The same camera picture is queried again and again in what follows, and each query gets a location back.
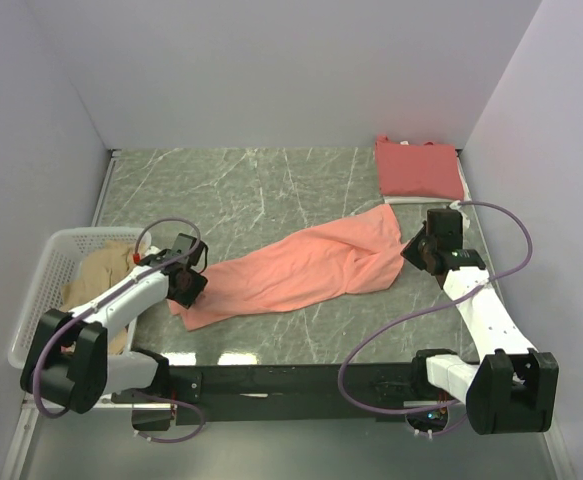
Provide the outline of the salmon pink t-shirt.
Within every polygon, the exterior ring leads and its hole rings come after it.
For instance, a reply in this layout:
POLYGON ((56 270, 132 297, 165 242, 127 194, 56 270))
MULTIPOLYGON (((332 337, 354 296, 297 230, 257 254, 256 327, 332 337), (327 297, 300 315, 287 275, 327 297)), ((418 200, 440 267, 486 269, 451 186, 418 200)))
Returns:
POLYGON ((388 204, 306 228, 241 258, 207 268, 193 306, 168 302, 189 331, 245 315, 284 313, 344 294, 388 289, 404 265, 388 204))

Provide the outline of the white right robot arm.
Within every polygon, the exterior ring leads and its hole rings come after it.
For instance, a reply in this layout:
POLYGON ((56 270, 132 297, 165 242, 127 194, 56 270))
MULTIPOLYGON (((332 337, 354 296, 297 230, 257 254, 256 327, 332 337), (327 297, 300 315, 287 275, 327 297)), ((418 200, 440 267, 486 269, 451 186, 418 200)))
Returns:
POLYGON ((436 278, 479 356, 478 363, 470 364, 450 350, 418 351, 409 377, 413 393, 431 399, 445 391, 465 405, 469 423, 480 435, 548 431, 558 362, 553 354, 538 351, 516 327, 486 263, 476 250, 464 246, 461 213, 428 210, 402 255, 436 278))

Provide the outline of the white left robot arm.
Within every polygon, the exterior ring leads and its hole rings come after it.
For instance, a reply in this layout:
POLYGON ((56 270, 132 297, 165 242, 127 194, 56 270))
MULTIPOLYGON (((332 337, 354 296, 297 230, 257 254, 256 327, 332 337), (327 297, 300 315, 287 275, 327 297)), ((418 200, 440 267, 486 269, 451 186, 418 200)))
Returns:
POLYGON ((94 299, 39 319, 20 377, 40 413, 51 419, 83 414, 104 395, 130 392, 148 402, 171 396, 168 360, 148 350, 111 355, 109 343, 149 307, 171 300, 191 307, 207 285, 198 265, 208 246, 179 234, 166 249, 134 252, 131 270, 94 299))

